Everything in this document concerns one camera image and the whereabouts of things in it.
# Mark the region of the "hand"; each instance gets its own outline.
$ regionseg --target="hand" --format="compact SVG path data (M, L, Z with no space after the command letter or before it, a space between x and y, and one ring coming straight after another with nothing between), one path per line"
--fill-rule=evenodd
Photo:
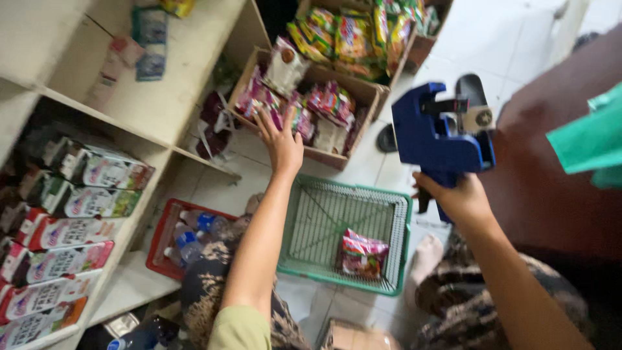
M477 175L465 174L453 189L437 184L422 173L414 172L412 177L417 181L415 187L423 187L430 192L461 233L479 234L496 223L484 186Z
M272 176L290 176L293 178L302 166L302 154L304 145L302 136L296 133L292 137L292 122L295 116L295 108L290 108L285 116L283 130L279 131L274 125L272 118L262 108L259 115L255 113L253 117L261 132L259 136L268 147L270 152L270 162L272 163Z

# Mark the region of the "forearm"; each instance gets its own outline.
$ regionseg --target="forearm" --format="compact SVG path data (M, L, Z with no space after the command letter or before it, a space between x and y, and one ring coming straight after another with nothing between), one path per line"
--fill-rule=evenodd
M272 283L281 250L293 178L275 174L240 241L227 278L221 308L256 307L270 320Z
M593 349L536 280L492 218L484 232L465 229L513 349Z

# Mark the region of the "green basket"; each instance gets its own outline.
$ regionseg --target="green basket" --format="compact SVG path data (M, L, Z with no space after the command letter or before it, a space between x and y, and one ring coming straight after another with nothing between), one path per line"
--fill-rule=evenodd
M412 199L372 187L298 175L292 185L277 271L397 296L402 290ZM348 275L337 255L346 229L389 243L379 280Z

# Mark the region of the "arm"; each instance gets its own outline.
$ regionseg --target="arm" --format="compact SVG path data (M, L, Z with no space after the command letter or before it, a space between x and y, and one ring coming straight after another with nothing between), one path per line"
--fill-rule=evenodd
M270 321L272 283L281 250L283 226L289 202L289 191L302 165L302 137L292 137L294 114L285 117L283 131L278 131L263 111L255 120L261 138L268 147L272 177L266 193L240 241L227 278L220 306L253 306Z
M476 175L467 174L455 189L444 188L421 173L413 177L466 239L513 349L593 349L509 242Z

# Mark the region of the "white tile floor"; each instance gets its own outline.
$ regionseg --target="white tile floor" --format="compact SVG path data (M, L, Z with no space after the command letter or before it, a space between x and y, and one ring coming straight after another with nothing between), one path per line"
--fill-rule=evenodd
M482 79L489 105L499 110L515 91L542 73L549 54L553 13L562 2L455 0L431 55L415 77L406 75L401 79L380 119L371 126L347 168L340 173L305 159L301 172L412 193L412 166L401 164L396 154L380 153L375 146L376 136L391 122L390 103L411 87L431 80L445 82L449 91L442 97L450 97L458 77L475 72ZM622 0L596 0L585 16L582 32L608 31L620 19ZM231 149L235 155L228 166L242 174L242 180L231 183L226 176L188 159L179 169L178 181L169 195L239 214L251 194L265 190L270 163L259 139L247 131L237 135ZM435 206L430 206L425 215L413 215L412 228L409 259L427 232L446 242L448 229L440 224ZM323 323L329 317L388 329L405 343L426 319L422 313L410 314L402 297L376 296L290 276L279 276L277 289L312 343L318 340Z

